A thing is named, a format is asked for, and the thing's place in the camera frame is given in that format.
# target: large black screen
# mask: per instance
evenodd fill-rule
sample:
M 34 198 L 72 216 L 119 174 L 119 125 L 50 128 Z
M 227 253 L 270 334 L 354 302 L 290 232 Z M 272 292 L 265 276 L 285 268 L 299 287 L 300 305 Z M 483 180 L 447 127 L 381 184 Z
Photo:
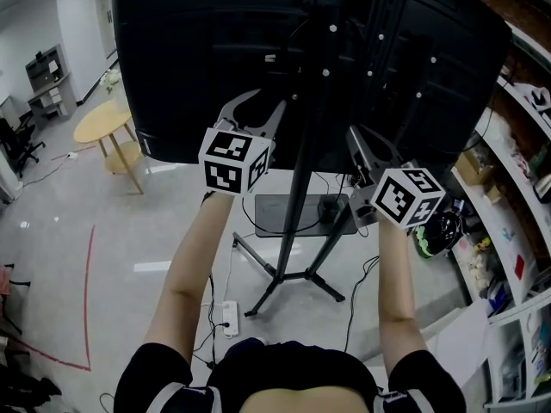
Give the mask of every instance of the large black screen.
M 144 153 L 197 163 L 222 106 L 263 88 L 271 98 L 257 106 L 260 122 L 274 102 L 288 100 L 274 168 L 293 169 L 306 109 L 304 96 L 291 95 L 305 89 L 307 20 L 316 5 L 339 1 L 115 0 L 121 72 Z M 510 30 L 478 0 L 345 1 L 316 170 L 353 170 L 344 134 L 357 122 L 438 176 L 491 97 Z

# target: sleeve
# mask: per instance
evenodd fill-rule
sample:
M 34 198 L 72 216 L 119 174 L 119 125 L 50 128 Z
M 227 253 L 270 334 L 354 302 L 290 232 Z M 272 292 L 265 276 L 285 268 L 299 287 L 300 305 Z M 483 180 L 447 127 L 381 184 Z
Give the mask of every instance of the sleeve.
M 163 344 L 144 344 L 122 374 L 113 411 L 146 413 L 161 392 L 174 394 L 192 379 L 188 362 L 176 350 Z
M 393 396 L 388 397 L 385 404 L 391 404 L 393 399 L 398 404 L 400 399 L 404 399 L 403 402 L 407 399 L 408 402 L 415 402 L 418 410 L 422 412 L 465 413 L 467 411 L 465 398 L 459 386 L 432 353 L 426 350 L 413 352 L 400 360 L 390 374 L 388 390 Z M 406 397 L 396 396 L 396 393 L 405 394 Z M 385 406 L 385 411 L 395 410 Z

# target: gray floor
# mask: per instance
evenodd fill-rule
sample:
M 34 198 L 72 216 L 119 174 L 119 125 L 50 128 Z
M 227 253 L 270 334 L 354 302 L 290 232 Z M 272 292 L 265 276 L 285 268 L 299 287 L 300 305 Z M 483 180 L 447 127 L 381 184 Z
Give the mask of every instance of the gray floor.
M 29 163 L 25 182 L 41 178 L 63 161 L 52 158 L 80 148 L 72 140 L 76 125 L 106 99 L 97 89 L 69 121 L 51 125 L 41 134 L 47 147 L 40 150 L 36 166 Z M 117 136 L 120 141 L 128 140 L 124 131 Z M 165 164 L 150 161 L 150 165 Z M 135 272 L 135 265 L 171 259 L 205 191 L 196 166 L 167 168 L 173 170 L 146 174 L 145 164 L 139 163 L 134 172 L 145 195 L 132 195 L 133 185 L 127 176 L 108 173 L 96 147 L 80 152 L 76 160 L 67 160 L 44 181 L 28 185 L 15 203 L 1 211 L 3 262 L 15 263 L 15 280 L 33 282 L 28 291 L 15 290 L 9 313 L 24 330 L 22 340 L 40 351 L 31 355 L 33 373 L 49 376 L 64 393 L 50 411 L 100 411 L 98 397 L 115 392 L 121 372 L 143 339 L 166 271 Z M 334 175 L 322 176 L 331 184 L 331 191 L 337 192 Z M 272 170 L 255 193 L 285 194 L 290 179 L 291 173 Z M 310 192 L 325 191 L 325 183 L 313 176 Z M 253 213 L 253 197 L 248 197 L 245 205 Z M 28 227 L 22 227 L 22 222 L 28 222 Z M 337 304 L 312 283 L 296 281 L 280 287 L 254 319 L 242 314 L 260 298 L 269 278 L 254 262 L 232 250 L 233 231 L 242 235 L 253 232 L 237 201 L 216 256 L 214 279 L 216 302 L 220 303 L 232 262 L 227 299 L 238 301 L 240 335 L 231 340 L 218 336 L 217 355 L 248 336 L 342 349 L 352 287 L 362 276 L 363 262 L 377 254 L 376 226 L 369 229 L 367 239 L 357 234 L 344 237 L 320 269 L 324 278 L 347 296 L 346 302 Z M 252 236 L 247 241 L 267 261 L 276 262 L 280 239 Z M 297 238 L 288 270 L 306 268 L 322 243 L 321 238 Z M 426 262 L 412 250 L 411 259 L 422 325 L 464 305 L 455 269 L 446 258 Z M 356 300 L 350 352 L 361 359 L 378 348 L 377 280 L 375 269 Z M 207 291 L 204 301 L 209 300 Z M 197 343 L 208 333 L 206 311 Z M 220 308 L 215 317 L 220 317 Z M 208 342 L 199 355 L 206 358 L 209 347 Z M 192 370 L 196 384 L 206 381 L 208 370 L 201 362 L 194 361 Z

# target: white cube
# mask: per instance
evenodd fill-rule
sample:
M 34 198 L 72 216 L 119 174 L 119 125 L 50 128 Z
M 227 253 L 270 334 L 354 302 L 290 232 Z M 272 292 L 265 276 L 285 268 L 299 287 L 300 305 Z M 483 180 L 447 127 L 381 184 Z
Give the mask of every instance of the white cube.
M 271 146 L 270 139 L 208 128 L 199 150 L 207 189 L 231 195 L 252 191 L 268 170 Z
M 445 194 L 427 169 L 387 169 L 371 205 L 405 229 L 425 224 Z

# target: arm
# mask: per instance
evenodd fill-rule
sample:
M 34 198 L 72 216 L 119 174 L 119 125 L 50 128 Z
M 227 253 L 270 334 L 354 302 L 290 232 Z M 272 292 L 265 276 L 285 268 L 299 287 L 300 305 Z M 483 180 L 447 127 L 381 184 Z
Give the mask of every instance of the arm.
M 233 197 L 208 197 L 180 243 L 144 342 L 175 349 L 191 365 L 202 295 L 232 209 Z
M 379 256 L 379 330 L 390 375 L 402 358 L 427 348 L 415 322 L 407 235 L 385 218 L 379 219 Z

